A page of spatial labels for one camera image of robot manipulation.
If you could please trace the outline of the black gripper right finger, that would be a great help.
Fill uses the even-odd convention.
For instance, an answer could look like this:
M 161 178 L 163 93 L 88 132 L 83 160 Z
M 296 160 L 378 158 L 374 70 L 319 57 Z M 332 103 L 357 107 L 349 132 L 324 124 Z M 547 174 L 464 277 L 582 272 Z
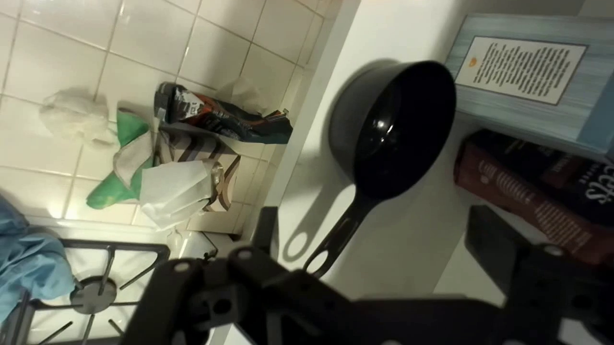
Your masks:
M 509 293 L 516 262 L 530 250 L 532 243 L 493 208 L 472 204 L 468 210 L 464 247 L 491 281 L 503 293 Z

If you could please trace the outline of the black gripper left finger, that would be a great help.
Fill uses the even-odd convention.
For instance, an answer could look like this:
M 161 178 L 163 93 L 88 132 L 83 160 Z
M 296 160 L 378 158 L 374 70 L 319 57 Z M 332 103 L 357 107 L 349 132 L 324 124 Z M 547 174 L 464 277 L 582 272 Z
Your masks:
M 263 206 L 253 231 L 253 245 L 269 254 L 276 250 L 278 208 Z

